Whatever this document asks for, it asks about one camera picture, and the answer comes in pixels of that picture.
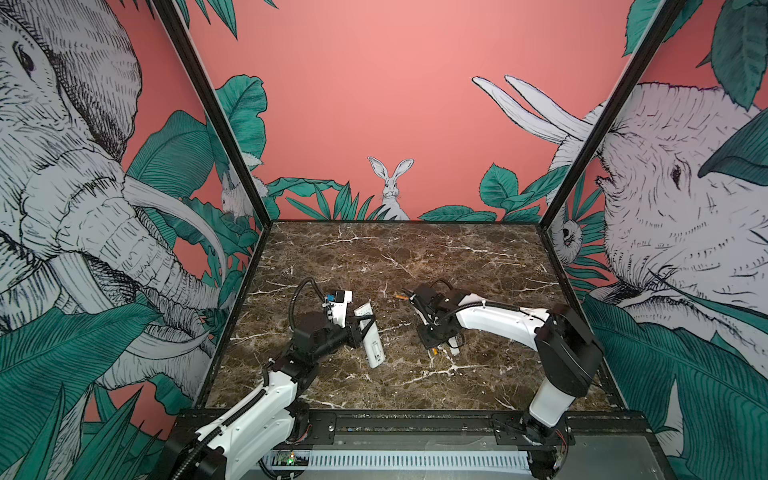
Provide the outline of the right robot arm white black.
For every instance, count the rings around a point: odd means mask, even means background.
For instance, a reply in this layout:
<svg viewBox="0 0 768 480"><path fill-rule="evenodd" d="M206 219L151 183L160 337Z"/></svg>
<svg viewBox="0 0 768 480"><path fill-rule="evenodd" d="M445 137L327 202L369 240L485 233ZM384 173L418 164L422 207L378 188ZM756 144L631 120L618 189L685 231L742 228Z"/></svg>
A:
<svg viewBox="0 0 768 480"><path fill-rule="evenodd" d="M469 330L494 334L535 351L545 379L510 428L531 445L565 440L563 415L575 400L588 394L604 356L602 344L581 315L565 304L549 309L518 307L462 289L440 293L430 284L404 293L421 319L420 341L431 353L445 345L457 354Z"/></svg>

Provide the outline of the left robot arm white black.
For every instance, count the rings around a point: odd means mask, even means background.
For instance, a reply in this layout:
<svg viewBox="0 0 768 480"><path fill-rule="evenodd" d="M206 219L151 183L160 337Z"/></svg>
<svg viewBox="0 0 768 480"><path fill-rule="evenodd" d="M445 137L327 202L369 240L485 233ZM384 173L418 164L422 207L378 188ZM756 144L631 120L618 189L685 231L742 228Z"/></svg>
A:
<svg viewBox="0 0 768 480"><path fill-rule="evenodd" d="M360 346L376 325L373 313L343 327L323 313L297 321L287 348L263 370L261 386L194 431L176 429L149 474L151 479L241 479L281 443L295 443L311 427L300 401L322 359Z"/></svg>

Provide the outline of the white battery cover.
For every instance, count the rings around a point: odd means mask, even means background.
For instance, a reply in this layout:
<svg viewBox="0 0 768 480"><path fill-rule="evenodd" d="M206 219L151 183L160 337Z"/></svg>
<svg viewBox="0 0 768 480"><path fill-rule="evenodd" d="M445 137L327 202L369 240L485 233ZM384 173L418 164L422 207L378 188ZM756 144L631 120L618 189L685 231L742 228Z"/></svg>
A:
<svg viewBox="0 0 768 480"><path fill-rule="evenodd" d="M460 347L459 343L456 337L452 337L447 341L447 345L449 347L450 353L453 356L458 356L460 354Z"/></svg>

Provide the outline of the white remote control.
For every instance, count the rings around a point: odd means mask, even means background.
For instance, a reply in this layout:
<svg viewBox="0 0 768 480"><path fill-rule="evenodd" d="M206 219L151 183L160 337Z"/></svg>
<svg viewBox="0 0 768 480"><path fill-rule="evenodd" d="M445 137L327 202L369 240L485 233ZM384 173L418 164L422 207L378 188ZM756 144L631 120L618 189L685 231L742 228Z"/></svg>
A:
<svg viewBox="0 0 768 480"><path fill-rule="evenodd" d="M378 326L370 302L354 310L359 319L359 327L362 333L362 345L364 347L367 362L370 368L375 369L384 363L386 355L381 343Z"/></svg>

